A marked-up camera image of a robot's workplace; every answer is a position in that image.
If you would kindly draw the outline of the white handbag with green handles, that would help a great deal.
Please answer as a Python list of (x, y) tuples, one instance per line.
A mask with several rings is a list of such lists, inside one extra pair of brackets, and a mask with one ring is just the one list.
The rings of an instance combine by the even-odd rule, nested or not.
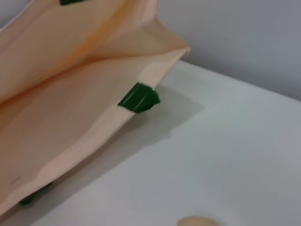
[(189, 51), (157, 0), (31, 0), (0, 30), (0, 218), (101, 148)]

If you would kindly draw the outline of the round egg yolk pastry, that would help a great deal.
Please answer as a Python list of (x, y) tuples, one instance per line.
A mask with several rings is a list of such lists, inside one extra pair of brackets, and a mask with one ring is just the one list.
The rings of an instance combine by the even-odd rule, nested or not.
[(220, 223), (208, 217), (188, 216), (180, 219), (177, 226), (220, 226)]

